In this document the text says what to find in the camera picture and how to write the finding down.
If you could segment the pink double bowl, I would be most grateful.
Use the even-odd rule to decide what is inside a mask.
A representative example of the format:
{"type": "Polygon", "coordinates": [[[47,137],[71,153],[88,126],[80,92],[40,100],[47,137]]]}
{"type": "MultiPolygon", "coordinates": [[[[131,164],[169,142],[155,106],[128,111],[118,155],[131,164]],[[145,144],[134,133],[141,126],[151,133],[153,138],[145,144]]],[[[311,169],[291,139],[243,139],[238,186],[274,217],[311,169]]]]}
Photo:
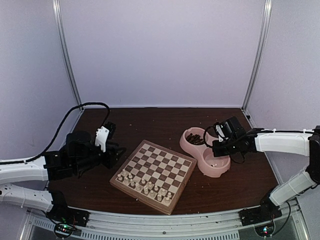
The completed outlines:
{"type": "Polygon", "coordinates": [[[197,160],[197,166],[204,175],[210,178],[219,178],[230,169],[231,158],[229,156],[214,157],[212,149],[205,144],[193,145],[186,140],[190,133],[199,134],[203,138],[204,132],[205,130],[199,127],[186,129],[180,137],[179,144],[183,151],[197,160]]]}

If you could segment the white king piece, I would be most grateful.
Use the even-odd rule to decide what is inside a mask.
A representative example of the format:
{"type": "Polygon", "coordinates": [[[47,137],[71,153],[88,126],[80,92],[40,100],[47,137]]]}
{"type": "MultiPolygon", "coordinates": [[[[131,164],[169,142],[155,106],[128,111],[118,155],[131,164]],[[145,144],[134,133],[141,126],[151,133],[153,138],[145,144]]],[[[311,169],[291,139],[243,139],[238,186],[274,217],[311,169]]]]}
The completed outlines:
{"type": "Polygon", "coordinates": [[[151,189],[152,189],[153,184],[152,184],[152,182],[151,182],[151,181],[149,181],[149,182],[147,183],[147,187],[148,187],[148,189],[149,189],[149,190],[151,190],[151,189]]]}

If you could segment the white rook piece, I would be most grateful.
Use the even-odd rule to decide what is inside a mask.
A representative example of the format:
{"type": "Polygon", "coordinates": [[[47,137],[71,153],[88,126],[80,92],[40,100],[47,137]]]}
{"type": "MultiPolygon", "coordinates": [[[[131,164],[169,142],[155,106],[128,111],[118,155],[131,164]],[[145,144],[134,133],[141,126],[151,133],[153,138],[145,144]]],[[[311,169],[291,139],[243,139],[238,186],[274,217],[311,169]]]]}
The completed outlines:
{"type": "Polygon", "coordinates": [[[170,199],[169,197],[165,197],[165,198],[164,198],[164,201],[165,201],[166,203],[169,203],[170,200],[171,200],[171,199],[170,199]]]}

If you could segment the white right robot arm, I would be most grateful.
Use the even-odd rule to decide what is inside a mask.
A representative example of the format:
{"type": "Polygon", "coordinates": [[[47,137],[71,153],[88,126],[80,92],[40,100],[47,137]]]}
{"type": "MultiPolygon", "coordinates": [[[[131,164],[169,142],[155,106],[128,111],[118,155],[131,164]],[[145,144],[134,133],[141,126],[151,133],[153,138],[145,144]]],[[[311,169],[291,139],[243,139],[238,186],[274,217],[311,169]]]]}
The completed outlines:
{"type": "Polygon", "coordinates": [[[309,164],[287,182],[276,186],[261,201],[256,210],[259,220],[268,220],[276,208],[287,200],[315,188],[320,184],[320,127],[311,130],[268,130],[253,128],[245,131],[233,116],[213,125],[217,140],[210,148],[215,157],[240,153],[279,152],[296,154],[309,158],[309,164]]]}

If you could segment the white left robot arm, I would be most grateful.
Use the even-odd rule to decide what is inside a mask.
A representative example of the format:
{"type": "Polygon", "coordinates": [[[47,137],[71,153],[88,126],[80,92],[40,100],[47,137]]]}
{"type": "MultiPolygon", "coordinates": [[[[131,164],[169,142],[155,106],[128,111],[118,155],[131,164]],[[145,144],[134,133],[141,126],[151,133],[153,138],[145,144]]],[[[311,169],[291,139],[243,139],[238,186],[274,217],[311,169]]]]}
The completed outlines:
{"type": "Polygon", "coordinates": [[[14,184],[80,178],[99,165],[111,169],[126,150],[109,141],[109,130],[105,128],[96,132],[95,140],[86,131],[69,133],[65,145],[58,151],[46,151],[30,159],[1,160],[0,200],[53,213],[61,222],[67,222],[72,218],[72,211],[62,192],[36,191],[14,184]]]}

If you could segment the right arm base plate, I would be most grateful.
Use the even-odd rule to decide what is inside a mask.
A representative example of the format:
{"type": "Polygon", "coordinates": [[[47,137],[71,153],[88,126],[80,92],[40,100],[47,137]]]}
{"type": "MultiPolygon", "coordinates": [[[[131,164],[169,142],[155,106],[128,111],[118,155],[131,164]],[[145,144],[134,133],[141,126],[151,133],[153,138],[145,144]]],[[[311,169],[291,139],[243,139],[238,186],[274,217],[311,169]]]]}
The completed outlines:
{"type": "Polygon", "coordinates": [[[238,212],[242,226],[256,225],[263,222],[270,222],[282,216],[279,209],[268,210],[265,207],[258,206],[254,208],[242,209],[238,212]]]}

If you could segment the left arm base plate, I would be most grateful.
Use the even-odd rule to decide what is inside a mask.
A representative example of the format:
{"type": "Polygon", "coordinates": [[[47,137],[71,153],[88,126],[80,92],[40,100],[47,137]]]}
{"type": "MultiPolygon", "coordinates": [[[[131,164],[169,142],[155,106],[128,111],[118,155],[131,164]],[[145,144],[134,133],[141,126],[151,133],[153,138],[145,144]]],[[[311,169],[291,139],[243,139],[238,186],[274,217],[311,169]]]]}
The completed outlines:
{"type": "Polygon", "coordinates": [[[79,227],[86,227],[90,216],[88,211],[69,207],[53,207],[46,214],[54,221],[79,227]]]}

